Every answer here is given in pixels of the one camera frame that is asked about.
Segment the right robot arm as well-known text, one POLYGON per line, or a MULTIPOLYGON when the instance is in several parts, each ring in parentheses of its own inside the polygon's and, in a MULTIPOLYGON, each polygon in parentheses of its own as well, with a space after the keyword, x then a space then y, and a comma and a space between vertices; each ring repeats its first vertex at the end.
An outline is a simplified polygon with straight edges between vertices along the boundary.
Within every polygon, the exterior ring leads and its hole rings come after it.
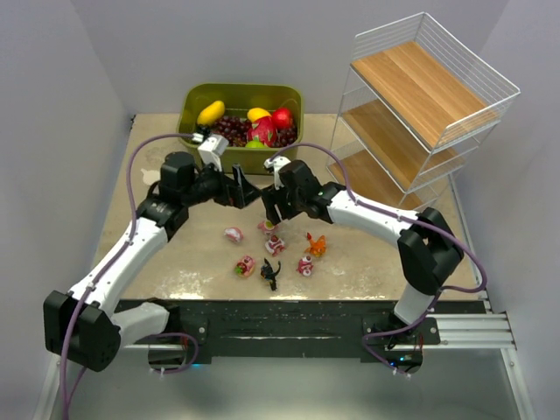
POLYGON ((417 213, 351 196, 344 185, 322 185, 299 159, 269 158, 264 167, 274 174, 274 184, 262 190, 266 217, 273 224, 306 214, 356 228, 398 250, 407 285, 393 310, 397 324, 416 322, 464 258, 445 218, 434 208, 417 213))

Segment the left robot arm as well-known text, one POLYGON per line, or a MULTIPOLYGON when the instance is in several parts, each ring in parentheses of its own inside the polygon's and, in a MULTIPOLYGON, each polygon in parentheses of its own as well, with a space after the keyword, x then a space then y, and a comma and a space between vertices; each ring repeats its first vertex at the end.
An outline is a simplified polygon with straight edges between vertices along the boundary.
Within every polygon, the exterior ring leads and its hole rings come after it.
POLYGON ((190 207, 209 200, 243 209, 261 196, 242 168, 228 176, 215 163, 197 169, 187 152, 165 157, 160 178, 139 206, 125 233, 100 263, 68 292, 51 292, 43 303, 45 347, 62 359, 95 372, 119 350, 163 333, 179 313, 158 299, 117 311, 121 295, 142 267, 188 220, 190 207))

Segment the pink toy white belly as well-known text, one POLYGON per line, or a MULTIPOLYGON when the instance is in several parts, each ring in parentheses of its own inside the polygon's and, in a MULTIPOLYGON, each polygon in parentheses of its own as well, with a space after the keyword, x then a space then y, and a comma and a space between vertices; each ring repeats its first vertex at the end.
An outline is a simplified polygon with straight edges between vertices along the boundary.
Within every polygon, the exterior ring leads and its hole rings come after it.
POLYGON ((244 235, 238 227, 228 227, 223 232, 224 236, 231 242, 240 243, 244 235))

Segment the pink toy green top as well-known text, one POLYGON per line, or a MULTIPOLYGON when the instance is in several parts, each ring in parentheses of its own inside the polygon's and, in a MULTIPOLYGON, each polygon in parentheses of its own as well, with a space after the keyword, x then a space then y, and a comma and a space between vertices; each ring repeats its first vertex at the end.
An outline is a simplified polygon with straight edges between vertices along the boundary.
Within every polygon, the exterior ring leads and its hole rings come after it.
POLYGON ((257 225, 257 228, 264 235, 273 235, 277 231, 277 226, 269 220, 264 220, 257 225))

